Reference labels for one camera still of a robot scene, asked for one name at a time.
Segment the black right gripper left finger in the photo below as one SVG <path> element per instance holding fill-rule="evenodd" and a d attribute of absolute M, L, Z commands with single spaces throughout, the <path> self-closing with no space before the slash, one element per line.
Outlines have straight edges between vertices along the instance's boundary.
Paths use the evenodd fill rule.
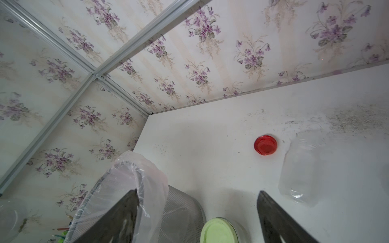
<path fill-rule="evenodd" d="M 126 193 L 76 243 L 131 243 L 140 206 L 137 189 Z"/>

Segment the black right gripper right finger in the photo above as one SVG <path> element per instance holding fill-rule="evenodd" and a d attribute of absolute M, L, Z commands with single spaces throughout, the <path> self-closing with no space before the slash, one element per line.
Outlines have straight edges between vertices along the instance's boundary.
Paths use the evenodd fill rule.
<path fill-rule="evenodd" d="M 318 243 L 263 190 L 257 198 L 257 211 L 266 243 Z"/>

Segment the clear plastic jar of beans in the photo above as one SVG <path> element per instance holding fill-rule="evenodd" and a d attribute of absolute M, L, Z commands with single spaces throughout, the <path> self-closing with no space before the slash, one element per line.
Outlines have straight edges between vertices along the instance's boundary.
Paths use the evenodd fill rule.
<path fill-rule="evenodd" d="M 317 203 L 319 154 L 323 144 L 320 131 L 298 133 L 291 141 L 278 186 L 282 196 L 307 207 Z"/>

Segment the red jar lid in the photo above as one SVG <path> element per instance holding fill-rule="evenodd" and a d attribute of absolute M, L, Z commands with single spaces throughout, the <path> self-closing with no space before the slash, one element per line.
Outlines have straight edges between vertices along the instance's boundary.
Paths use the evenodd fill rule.
<path fill-rule="evenodd" d="M 254 142 L 255 151 L 262 156 L 272 155 L 277 150 L 277 147 L 276 139 L 270 135 L 260 136 Z"/>

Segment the clear jar with beans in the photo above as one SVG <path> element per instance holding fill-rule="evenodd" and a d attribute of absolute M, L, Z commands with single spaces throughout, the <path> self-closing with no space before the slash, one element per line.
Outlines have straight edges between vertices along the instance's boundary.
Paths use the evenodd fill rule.
<path fill-rule="evenodd" d="M 26 205 L 19 199 L 1 199 L 1 243 L 14 240 L 27 217 Z"/>

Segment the mesh bin with pink bag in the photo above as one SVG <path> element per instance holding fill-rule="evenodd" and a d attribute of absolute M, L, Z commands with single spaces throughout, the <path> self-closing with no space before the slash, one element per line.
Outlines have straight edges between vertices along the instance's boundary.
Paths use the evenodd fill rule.
<path fill-rule="evenodd" d="M 140 154 L 127 151 L 86 194 L 67 243 L 198 243 L 206 223 L 201 205 L 170 186 Z"/>

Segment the coloured pens in cup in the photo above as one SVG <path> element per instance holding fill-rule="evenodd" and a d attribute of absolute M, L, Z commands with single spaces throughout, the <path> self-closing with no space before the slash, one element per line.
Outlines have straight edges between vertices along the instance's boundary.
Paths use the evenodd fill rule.
<path fill-rule="evenodd" d="M 52 231 L 52 237 L 56 238 L 58 243 L 64 243 L 69 232 L 69 227 L 55 228 Z"/>

